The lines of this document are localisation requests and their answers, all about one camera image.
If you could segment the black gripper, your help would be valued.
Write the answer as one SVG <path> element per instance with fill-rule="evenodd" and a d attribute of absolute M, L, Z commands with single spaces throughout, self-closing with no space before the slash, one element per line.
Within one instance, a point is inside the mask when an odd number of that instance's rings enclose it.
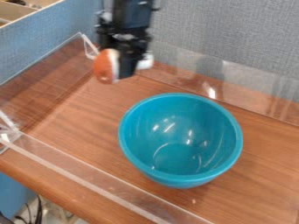
<path fill-rule="evenodd" d="M 143 59 L 152 36 L 148 32 L 150 26 L 136 28 L 116 28 L 111 24 L 98 24 L 95 26 L 99 35 L 99 53 L 107 49 L 120 52 L 119 58 L 119 78 L 130 78 L 136 71 L 138 59 Z"/>

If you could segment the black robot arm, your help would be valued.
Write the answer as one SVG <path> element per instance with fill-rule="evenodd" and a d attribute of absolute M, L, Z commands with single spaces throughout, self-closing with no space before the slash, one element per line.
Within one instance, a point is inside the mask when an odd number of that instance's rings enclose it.
<path fill-rule="evenodd" d="M 148 69 L 155 56 L 148 50 L 152 36 L 148 33 L 155 0 L 114 0 L 112 11 L 99 14 L 99 54 L 94 60 L 94 74 L 104 84 Z"/>

